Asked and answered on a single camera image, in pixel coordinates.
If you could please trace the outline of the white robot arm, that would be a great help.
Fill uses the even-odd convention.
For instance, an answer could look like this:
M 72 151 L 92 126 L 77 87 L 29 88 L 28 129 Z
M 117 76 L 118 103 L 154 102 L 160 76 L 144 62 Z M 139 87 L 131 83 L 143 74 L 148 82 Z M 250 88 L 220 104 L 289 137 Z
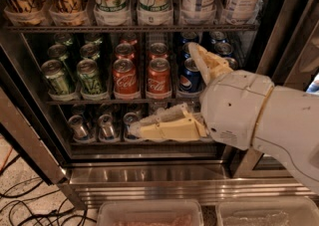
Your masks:
M 240 150 L 252 148 L 319 193 L 319 97 L 276 86 L 267 76 L 234 71 L 197 43 L 189 52 L 205 82 L 200 111 L 192 113 L 182 103 L 132 123 L 130 133 L 176 141 L 209 135 Z

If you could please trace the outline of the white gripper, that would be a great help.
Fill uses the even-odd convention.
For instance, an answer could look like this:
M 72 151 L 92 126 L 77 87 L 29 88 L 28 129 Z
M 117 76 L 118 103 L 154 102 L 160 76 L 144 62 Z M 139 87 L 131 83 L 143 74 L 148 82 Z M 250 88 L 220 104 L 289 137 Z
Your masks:
M 188 142 L 207 137 L 207 128 L 214 141 L 248 149 L 262 106 L 274 84 L 266 76 L 233 72 L 226 60 L 198 43 L 190 42 L 188 49 L 203 81 L 206 84 L 211 81 L 200 96 L 201 114 L 182 103 L 158 109 L 155 114 L 132 123 L 129 132 L 157 142 L 168 139 Z

